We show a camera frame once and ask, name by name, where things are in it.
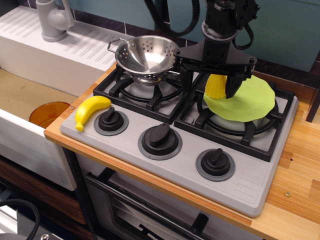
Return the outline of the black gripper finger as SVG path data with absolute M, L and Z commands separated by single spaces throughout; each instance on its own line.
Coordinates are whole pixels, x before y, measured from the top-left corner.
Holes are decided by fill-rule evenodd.
M 226 79 L 226 85 L 225 85 L 225 97 L 227 99 L 232 98 L 240 88 L 242 82 L 243 82 L 242 73 L 236 73 L 235 75 L 228 75 Z
M 185 68 L 180 67 L 180 81 L 182 85 L 182 90 L 184 92 L 189 92 L 192 88 L 193 72 Z

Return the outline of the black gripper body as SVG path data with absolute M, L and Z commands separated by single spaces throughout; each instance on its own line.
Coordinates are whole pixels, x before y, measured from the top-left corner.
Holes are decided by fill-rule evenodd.
M 191 46 L 176 48 L 173 54 L 179 58 L 178 63 L 182 67 L 192 72 L 242 77 L 243 80 L 252 76 L 257 63 L 255 57 L 236 49 L 230 42 L 207 39 Z

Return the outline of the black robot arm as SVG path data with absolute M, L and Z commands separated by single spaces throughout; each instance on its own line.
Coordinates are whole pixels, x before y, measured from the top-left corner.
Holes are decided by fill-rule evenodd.
M 201 29 L 204 39 L 192 46 L 173 51 L 176 64 L 191 72 L 225 75 L 226 98 L 232 98 L 243 81 L 250 78 L 257 58 L 236 45 L 236 35 L 246 30 L 252 40 L 249 22 L 257 17 L 259 5 L 254 0 L 209 0 Z

